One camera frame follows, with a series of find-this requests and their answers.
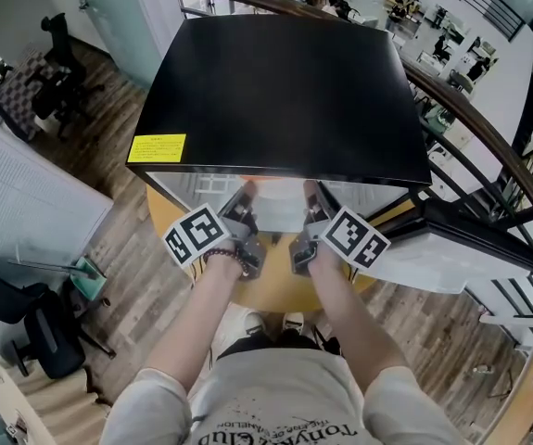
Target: wooden handrail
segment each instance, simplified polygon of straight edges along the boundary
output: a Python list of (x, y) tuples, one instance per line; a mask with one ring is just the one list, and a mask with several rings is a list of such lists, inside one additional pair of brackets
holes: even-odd
[[(234, 0), (236, 2), (262, 8), (284, 15), (334, 19), (344, 21), (312, 6), (294, 0)], [(450, 87), (445, 81), (426, 72), (415, 61), (400, 55), (406, 77), (451, 112), (489, 149), (490, 153), (501, 163), (517, 184), (522, 188), (527, 199), (533, 205), (533, 177), (525, 163), (517, 156), (505, 139), (461, 93)]]

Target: forearm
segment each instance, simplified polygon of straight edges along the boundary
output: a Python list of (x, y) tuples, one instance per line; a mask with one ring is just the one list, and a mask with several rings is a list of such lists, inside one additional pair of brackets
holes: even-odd
[(210, 344), (233, 294), (238, 264), (213, 256), (163, 338), (151, 351), (146, 367), (176, 379), (186, 391), (196, 382)]
[(399, 346), (367, 311), (341, 270), (314, 268), (311, 276), (363, 394), (384, 369), (408, 365)]

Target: bracelet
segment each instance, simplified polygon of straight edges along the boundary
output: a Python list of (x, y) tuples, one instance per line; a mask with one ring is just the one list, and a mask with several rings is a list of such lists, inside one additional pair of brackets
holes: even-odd
[(249, 274), (249, 268), (247, 267), (247, 264), (244, 262), (244, 260), (239, 255), (239, 251), (237, 249), (235, 251), (232, 251), (232, 250), (227, 250), (226, 248), (211, 248), (204, 253), (204, 256), (202, 256), (202, 259), (204, 259), (204, 263), (207, 263), (207, 260), (209, 259), (210, 256), (230, 257), (234, 261), (237, 261), (239, 265), (241, 265), (241, 270), (243, 271), (244, 277), (246, 277)]

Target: floor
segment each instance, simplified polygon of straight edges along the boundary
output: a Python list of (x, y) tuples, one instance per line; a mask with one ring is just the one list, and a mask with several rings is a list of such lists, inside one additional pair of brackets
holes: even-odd
[[(387, 20), (387, 6), (384, 8), (384, 2), (385, 0), (349, 0), (350, 6), (355, 8), (363, 17), (377, 17), (379, 20), (377, 28), (380, 30), (385, 28)], [(421, 14), (417, 14), (416, 17), (422, 19)], [(416, 60), (421, 51), (426, 51), (430, 55), (433, 54), (434, 46), (441, 35), (441, 30), (431, 28), (430, 21), (422, 19), (422, 23), (415, 34), (403, 30), (400, 26), (395, 30), (395, 33), (406, 40), (400, 52)]]
[[(126, 81), (108, 57), (79, 45), (75, 53), (88, 69), (88, 85), (106, 86), (88, 106), (95, 121), (76, 122), (66, 142), (40, 133), (32, 148), (115, 203), (88, 248), (108, 278), (104, 294), (111, 306), (96, 312), (87, 325), (118, 352), (110, 361), (87, 349), (93, 386), (114, 401), (185, 301), (190, 281), (159, 243), (145, 184), (124, 167), (145, 93)], [(507, 372), (516, 378), (523, 367), (513, 342), (498, 327), (478, 322), (479, 308), (467, 294), (439, 295), (378, 282), (363, 299), (404, 349), (424, 391), (466, 437), (477, 436), (476, 428), (486, 427), (504, 400), (489, 396), (506, 392)], [(228, 322), (242, 313), (233, 307)], [(227, 325), (214, 345), (215, 355), (235, 337)], [(474, 374), (479, 364), (492, 365), (494, 373)]]

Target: sneaker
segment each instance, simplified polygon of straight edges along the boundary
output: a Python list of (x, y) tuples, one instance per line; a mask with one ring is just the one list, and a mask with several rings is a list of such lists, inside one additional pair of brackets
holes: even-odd
[(286, 313), (285, 319), (283, 320), (283, 331), (296, 330), (301, 335), (303, 333), (304, 324), (305, 320), (303, 318), (303, 313)]
[(249, 337), (256, 333), (263, 333), (265, 330), (264, 320), (257, 311), (250, 311), (244, 318), (244, 328)]

